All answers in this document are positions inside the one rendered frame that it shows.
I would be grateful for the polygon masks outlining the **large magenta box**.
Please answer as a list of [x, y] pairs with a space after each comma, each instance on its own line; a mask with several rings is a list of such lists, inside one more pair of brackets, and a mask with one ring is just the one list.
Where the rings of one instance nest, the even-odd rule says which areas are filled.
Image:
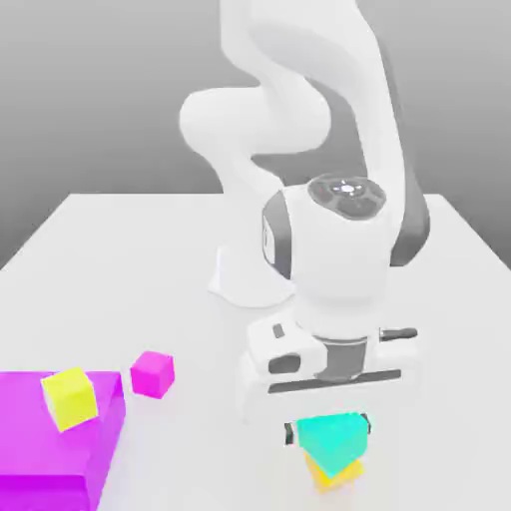
[[97, 511], [126, 405], [121, 374], [91, 371], [99, 416], [59, 432], [46, 372], [0, 372], [0, 511]]

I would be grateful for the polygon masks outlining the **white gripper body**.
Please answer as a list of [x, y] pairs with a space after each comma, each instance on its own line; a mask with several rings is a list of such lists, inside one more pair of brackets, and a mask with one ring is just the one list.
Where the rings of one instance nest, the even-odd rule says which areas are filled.
[[398, 408], [414, 399], [421, 372], [422, 343], [417, 337], [379, 343], [364, 372], [343, 382], [293, 374], [264, 376], [244, 353], [238, 369], [238, 413], [245, 423], [282, 423]]

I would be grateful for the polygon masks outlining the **small orange cube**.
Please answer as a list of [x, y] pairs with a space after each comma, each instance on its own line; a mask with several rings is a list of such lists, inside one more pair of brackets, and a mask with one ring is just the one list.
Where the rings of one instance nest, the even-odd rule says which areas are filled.
[[320, 493], [325, 493], [340, 488], [347, 483], [352, 483], [360, 477], [364, 471], [361, 460], [356, 459], [334, 476], [327, 476], [308, 453], [304, 452], [303, 455], [313, 484]]

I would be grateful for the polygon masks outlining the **small cyan cube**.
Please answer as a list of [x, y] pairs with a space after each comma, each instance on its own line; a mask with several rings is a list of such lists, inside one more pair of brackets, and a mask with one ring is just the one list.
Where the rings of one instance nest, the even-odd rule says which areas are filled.
[[303, 418], [295, 423], [298, 445], [327, 476], [334, 476], [367, 449], [367, 423], [357, 412]]

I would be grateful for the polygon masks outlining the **small yellow cube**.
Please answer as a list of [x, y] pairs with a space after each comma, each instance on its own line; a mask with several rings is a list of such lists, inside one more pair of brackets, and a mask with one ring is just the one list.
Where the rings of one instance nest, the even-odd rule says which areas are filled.
[[42, 378], [41, 387], [59, 432], [92, 420], [99, 414], [93, 383], [80, 367]]

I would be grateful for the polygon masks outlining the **small magenta cube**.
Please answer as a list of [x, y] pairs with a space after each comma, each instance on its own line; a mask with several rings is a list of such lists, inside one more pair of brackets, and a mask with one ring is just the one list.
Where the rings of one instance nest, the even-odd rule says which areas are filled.
[[133, 392], [162, 399], [175, 381], [171, 355], [145, 351], [130, 368]]

